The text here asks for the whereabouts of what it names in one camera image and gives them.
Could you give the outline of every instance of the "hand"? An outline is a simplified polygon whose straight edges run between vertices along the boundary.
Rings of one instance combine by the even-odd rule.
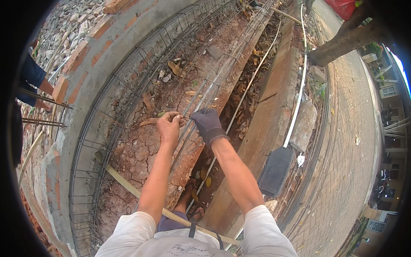
[[[160,133],[161,144],[173,148],[177,146],[180,128],[185,124],[182,118],[183,116],[178,111],[169,111],[158,119],[157,130]]]
[[[190,119],[194,120],[199,129],[199,135],[203,137],[206,145],[219,137],[228,139],[226,132],[221,128],[218,112],[214,108],[201,109],[191,114]]]

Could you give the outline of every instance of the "shirt sleeve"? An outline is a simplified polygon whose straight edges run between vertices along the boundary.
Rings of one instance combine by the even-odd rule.
[[[155,234],[155,221],[150,214],[138,211],[123,215],[118,220],[114,233],[100,247],[95,257],[120,256],[121,253],[137,249]]]
[[[245,215],[241,247],[244,257],[298,257],[291,242],[281,233],[264,205],[253,208]]]

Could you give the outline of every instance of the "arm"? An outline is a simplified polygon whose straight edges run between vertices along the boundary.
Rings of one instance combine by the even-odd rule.
[[[211,146],[227,178],[231,195],[245,215],[254,207],[264,204],[257,181],[248,167],[241,161],[230,142],[216,109],[201,109],[190,117],[195,121],[200,136]]]
[[[180,126],[184,125],[182,115],[172,111],[165,113],[157,121],[157,130],[160,133],[161,145],[154,160],[153,168],[144,183],[137,211],[150,214],[156,224],[160,222],[163,205],[166,200],[169,184],[171,158],[180,133]]]
[[[254,207],[264,204],[254,175],[241,161],[230,142],[224,137],[218,137],[211,143],[211,149],[227,178],[230,193],[243,215]]]

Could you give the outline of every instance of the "wire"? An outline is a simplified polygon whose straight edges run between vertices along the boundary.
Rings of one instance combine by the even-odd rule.
[[[281,21],[280,21],[280,23],[278,24],[277,34],[275,35],[275,38],[274,38],[273,42],[271,43],[271,45],[270,45],[270,47],[268,48],[266,54],[264,55],[263,59],[261,60],[260,64],[258,65],[256,71],[254,71],[254,73],[253,73],[253,75],[252,75],[252,77],[251,77],[251,79],[250,79],[250,82],[248,83],[248,85],[247,85],[247,87],[246,87],[246,89],[245,89],[245,91],[244,91],[244,94],[242,95],[241,100],[240,100],[240,102],[238,103],[237,109],[236,109],[236,111],[234,112],[233,117],[231,118],[230,124],[229,124],[229,126],[228,126],[228,128],[227,128],[227,130],[226,130],[226,134],[228,134],[228,132],[230,131],[230,128],[231,128],[231,126],[232,126],[232,124],[233,124],[233,121],[234,121],[234,119],[236,118],[237,112],[238,112],[238,110],[240,109],[240,106],[241,106],[241,104],[242,104],[242,102],[243,102],[243,100],[244,100],[244,98],[245,98],[245,95],[247,94],[247,91],[248,91],[248,89],[250,88],[251,83],[253,82],[253,80],[254,80],[254,78],[255,78],[258,70],[260,69],[261,65],[263,64],[263,62],[264,62],[265,58],[267,57],[268,53],[271,51],[271,48],[273,47],[275,41],[277,40],[277,36],[278,36],[278,32],[280,31],[280,27],[281,27]],[[213,158],[213,160],[212,160],[212,162],[211,162],[211,164],[210,164],[210,166],[209,166],[209,168],[208,168],[208,170],[207,170],[207,175],[205,176],[206,178],[207,178],[208,175],[210,174],[210,171],[211,171],[211,169],[212,169],[212,167],[213,167],[216,159],[217,159],[216,157]],[[203,187],[203,185],[204,185],[204,182],[205,182],[204,180],[201,182],[200,187],[199,187],[198,190],[197,190],[197,195],[199,194],[200,190],[202,189],[202,187]],[[186,209],[186,211],[185,211],[186,214],[188,213],[188,211],[189,211],[189,209],[191,208],[191,206],[193,205],[193,203],[194,203],[194,199],[192,199],[191,202],[190,202],[190,204],[188,205],[188,207],[187,207],[187,209]]]
[[[298,114],[298,110],[300,108],[300,103],[301,103],[301,97],[302,97],[304,86],[305,86],[305,75],[306,75],[306,69],[307,69],[307,39],[305,36],[304,21],[302,18],[302,5],[301,5],[301,23],[302,23],[302,32],[304,34],[304,69],[302,70],[301,86],[300,86],[300,92],[298,94],[296,110],[294,111],[293,119],[291,120],[290,128],[288,129],[287,136],[285,138],[284,145],[283,145],[283,147],[285,148],[288,146],[291,134],[293,133],[293,128],[296,123],[297,114]]]

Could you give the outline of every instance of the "forearm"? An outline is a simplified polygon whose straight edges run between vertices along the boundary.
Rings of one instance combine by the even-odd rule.
[[[166,200],[173,150],[174,147],[171,144],[161,144],[152,170],[144,183],[137,208],[137,211],[150,214],[156,224],[160,222]]]
[[[223,169],[230,193],[237,201],[243,215],[254,207],[264,204],[254,175],[242,162],[230,142],[223,137],[217,138],[212,142],[211,149]]]

